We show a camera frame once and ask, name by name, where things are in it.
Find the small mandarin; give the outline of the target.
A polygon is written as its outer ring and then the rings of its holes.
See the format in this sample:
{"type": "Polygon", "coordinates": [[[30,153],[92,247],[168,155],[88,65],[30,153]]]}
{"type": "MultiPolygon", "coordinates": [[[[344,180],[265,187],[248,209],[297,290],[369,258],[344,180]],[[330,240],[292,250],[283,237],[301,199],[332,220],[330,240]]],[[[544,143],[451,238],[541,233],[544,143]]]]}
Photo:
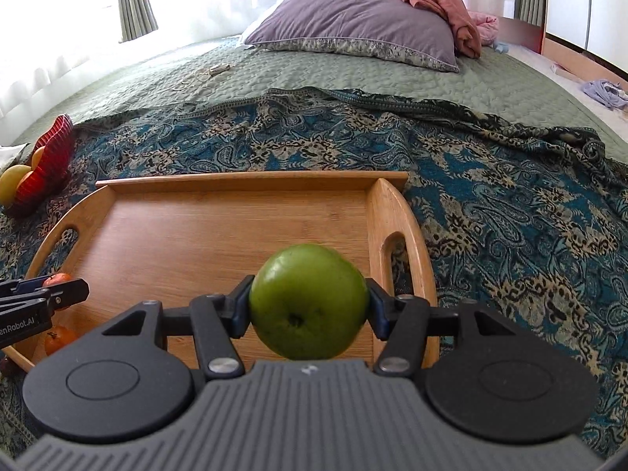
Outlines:
{"type": "Polygon", "coordinates": [[[47,277],[42,283],[42,287],[51,292],[51,299],[56,309],[64,309],[65,303],[65,288],[72,280],[72,276],[69,273],[54,273],[52,276],[47,277]]]}
{"type": "Polygon", "coordinates": [[[51,356],[58,350],[63,349],[66,345],[70,345],[72,342],[79,338],[76,332],[70,330],[68,327],[57,325],[48,330],[44,340],[44,350],[47,356],[51,356]]]}

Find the dark red date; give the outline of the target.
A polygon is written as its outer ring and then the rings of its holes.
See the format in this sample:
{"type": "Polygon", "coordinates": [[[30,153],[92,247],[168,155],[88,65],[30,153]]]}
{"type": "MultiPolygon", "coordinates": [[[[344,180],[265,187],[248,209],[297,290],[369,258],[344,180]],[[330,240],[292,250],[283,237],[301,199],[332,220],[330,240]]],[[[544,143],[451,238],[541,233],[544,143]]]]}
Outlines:
{"type": "Polygon", "coordinates": [[[12,376],[15,371],[14,371],[14,363],[12,362],[12,360],[9,359],[9,357],[2,357],[0,360],[0,373],[2,376],[4,376],[5,378],[9,378],[10,376],[12,376]]]}

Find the green apple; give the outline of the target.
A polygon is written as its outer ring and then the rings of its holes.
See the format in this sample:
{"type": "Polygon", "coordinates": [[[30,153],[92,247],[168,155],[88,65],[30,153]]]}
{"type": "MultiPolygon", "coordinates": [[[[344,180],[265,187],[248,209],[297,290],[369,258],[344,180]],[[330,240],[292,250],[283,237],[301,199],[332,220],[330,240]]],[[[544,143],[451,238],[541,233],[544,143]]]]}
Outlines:
{"type": "Polygon", "coordinates": [[[257,337],[288,360],[330,360],[344,353],[365,323],[368,301],[360,270],[314,243],[268,258],[249,294],[257,337]]]}

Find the wooden serving tray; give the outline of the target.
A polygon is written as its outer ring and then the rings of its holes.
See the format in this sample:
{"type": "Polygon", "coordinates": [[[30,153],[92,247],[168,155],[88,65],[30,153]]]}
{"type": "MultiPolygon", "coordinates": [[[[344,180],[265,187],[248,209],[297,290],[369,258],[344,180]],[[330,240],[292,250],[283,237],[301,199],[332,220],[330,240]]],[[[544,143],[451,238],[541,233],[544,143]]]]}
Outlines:
{"type": "Polygon", "coordinates": [[[435,303],[429,253],[402,196],[407,180],[395,171],[279,171],[101,181],[54,225],[29,273],[66,230],[77,232],[62,268],[85,279],[89,296],[54,322],[85,334],[142,300],[177,307],[227,294],[294,243],[338,250],[392,290],[391,254],[403,240],[414,294],[435,303]]]}

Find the yellow fruit in bowl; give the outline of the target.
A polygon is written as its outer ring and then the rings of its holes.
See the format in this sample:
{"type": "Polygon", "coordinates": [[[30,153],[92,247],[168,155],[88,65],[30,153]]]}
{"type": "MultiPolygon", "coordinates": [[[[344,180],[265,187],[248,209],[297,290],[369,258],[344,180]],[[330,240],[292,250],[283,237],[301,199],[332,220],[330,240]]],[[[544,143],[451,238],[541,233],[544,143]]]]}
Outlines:
{"type": "Polygon", "coordinates": [[[0,205],[10,206],[15,198],[16,190],[21,180],[32,171],[28,165],[9,167],[0,177],[0,205]]]}

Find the orange fruit in bowl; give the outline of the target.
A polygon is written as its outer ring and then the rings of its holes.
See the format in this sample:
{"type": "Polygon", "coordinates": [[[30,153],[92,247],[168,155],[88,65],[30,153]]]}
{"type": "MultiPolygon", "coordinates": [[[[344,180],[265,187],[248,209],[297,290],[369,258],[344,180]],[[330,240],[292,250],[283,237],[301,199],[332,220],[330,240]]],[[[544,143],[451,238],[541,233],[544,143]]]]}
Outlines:
{"type": "Polygon", "coordinates": [[[37,148],[31,157],[31,168],[32,169],[36,169],[40,160],[42,159],[42,155],[45,152],[46,147],[45,146],[41,146],[39,148],[37,148]]]}

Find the white cloth pile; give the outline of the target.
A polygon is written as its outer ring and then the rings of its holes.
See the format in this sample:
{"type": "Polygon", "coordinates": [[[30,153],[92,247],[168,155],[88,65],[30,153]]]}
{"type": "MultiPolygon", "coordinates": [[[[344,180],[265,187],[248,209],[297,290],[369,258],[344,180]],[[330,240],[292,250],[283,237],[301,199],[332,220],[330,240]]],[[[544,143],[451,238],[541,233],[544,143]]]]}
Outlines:
{"type": "Polygon", "coordinates": [[[28,144],[0,147],[0,174],[7,168],[19,164],[28,152],[28,144]]]}

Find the red glass fruit bowl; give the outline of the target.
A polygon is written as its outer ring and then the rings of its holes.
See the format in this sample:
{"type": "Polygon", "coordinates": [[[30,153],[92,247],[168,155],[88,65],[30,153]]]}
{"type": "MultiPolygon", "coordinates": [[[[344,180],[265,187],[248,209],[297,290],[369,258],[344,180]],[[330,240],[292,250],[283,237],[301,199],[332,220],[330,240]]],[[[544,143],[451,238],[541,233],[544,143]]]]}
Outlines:
{"type": "Polygon", "coordinates": [[[12,217],[26,217],[48,197],[69,182],[69,164],[75,151],[73,123],[66,114],[57,116],[51,128],[36,141],[44,148],[32,174],[16,190],[13,204],[5,211],[12,217]]]}

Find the green quilted bedspread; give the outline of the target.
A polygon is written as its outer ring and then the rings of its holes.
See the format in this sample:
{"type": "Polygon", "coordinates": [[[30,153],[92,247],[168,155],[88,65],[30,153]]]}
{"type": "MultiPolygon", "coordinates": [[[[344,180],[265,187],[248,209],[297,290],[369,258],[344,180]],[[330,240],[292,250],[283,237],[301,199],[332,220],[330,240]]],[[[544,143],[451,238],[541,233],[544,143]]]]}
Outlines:
{"type": "Polygon", "coordinates": [[[120,68],[57,103],[3,144],[33,146],[58,114],[74,122],[181,102],[218,103],[255,97],[269,88],[359,88],[373,94],[460,103],[529,126],[588,126],[611,159],[626,162],[627,120],[560,78],[552,62],[523,47],[483,50],[461,57],[456,73],[367,57],[308,52],[267,52],[228,37],[160,54],[120,68]]]}

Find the white sheer curtain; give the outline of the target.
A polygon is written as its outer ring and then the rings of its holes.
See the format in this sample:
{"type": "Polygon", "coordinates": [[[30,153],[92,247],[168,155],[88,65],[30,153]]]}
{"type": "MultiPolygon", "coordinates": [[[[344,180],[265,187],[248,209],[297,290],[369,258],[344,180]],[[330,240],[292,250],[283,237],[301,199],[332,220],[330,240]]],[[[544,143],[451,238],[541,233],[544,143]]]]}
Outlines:
{"type": "Polygon", "coordinates": [[[83,62],[233,35],[276,1],[150,0],[159,28],[124,43],[118,0],[1,0],[1,134],[17,136],[77,91],[61,79],[83,62]]]}

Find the purple pillow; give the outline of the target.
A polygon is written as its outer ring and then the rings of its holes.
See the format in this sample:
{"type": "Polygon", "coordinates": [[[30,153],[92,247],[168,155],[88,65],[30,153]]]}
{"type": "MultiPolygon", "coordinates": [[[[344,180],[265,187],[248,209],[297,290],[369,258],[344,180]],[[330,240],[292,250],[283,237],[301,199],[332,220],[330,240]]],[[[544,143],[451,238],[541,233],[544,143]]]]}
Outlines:
{"type": "Polygon", "coordinates": [[[457,72],[447,22],[401,0],[282,0],[244,33],[268,51],[334,53],[457,72]]]}

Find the grey green drape middle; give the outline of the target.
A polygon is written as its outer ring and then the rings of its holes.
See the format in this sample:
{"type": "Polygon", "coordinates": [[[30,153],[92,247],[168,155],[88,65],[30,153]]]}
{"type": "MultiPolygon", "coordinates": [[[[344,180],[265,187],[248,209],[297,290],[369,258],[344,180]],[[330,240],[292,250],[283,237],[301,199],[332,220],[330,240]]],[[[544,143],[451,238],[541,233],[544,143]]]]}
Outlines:
{"type": "Polygon", "coordinates": [[[121,37],[124,43],[157,31],[150,0],[118,0],[121,37]]]}

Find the lilac cloth on floor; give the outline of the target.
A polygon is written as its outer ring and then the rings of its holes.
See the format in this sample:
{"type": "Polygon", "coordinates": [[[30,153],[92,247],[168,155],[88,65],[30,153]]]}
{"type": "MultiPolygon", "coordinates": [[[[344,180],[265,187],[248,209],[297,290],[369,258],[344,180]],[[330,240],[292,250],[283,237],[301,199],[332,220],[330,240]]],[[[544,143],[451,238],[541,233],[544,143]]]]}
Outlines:
{"type": "Polygon", "coordinates": [[[609,110],[625,111],[628,105],[628,96],[619,84],[609,80],[594,80],[581,85],[582,93],[604,105],[609,110]]]}

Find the wooden bed frame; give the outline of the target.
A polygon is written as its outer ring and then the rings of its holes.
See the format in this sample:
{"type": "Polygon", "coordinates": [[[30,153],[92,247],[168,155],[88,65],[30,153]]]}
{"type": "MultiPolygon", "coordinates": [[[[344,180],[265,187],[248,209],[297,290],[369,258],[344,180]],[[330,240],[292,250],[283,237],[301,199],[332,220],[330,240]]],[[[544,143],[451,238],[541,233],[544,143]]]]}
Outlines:
{"type": "Polygon", "coordinates": [[[519,19],[499,17],[498,38],[501,42],[523,46],[548,58],[583,81],[608,80],[627,89],[627,75],[619,75],[595,60],[592,54],[579,52],[554,39],[547,38],[542,27],[519,19]]]}

